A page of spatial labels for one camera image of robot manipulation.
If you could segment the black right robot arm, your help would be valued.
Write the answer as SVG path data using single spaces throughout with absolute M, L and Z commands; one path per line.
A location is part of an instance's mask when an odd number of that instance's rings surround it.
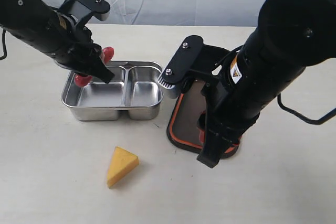
M 335 57 L 335 0 L 265 0 L 255 31 L 203 88 L 204 144 L 197 160 L 215 167 L 261 111 L 309 66 Z

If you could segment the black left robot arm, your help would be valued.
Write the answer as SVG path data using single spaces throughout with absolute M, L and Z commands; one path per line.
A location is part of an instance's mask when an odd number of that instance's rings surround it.
M 5 36 L 10 33 L 59 67 L 109 83 L 114 73 L 103 62 L 103 49 L 86 26 L 92 17 L 106 20 L 109 11 L 105 0 L 65 0 L 59 7 L 43 0 L 1 0 L 1 59 L 7 57 Z

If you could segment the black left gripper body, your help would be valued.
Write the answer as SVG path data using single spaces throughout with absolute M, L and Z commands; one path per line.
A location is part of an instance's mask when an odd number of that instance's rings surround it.
M 47 56 L 59 66 L 81 77 L 96 77 L 109 83 L 113 77 L 103 60 L 103 49 L 92 32 L 69 16 L 53 16 L 47 21 Z

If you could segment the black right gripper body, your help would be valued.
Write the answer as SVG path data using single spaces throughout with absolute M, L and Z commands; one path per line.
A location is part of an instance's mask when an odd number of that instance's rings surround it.
M 221 82 L 205 83 L 201 94 L 206 109 L 198 119 L 199 131 L 203 132 L 199 139 L 203 140 L 203 146 L 197 160 L 213 168 L 222 158 L 237 152 L 243 134 L 256 123 L 260 113 L 250 114 L 243 105 L 227 101 L 230 93 Z

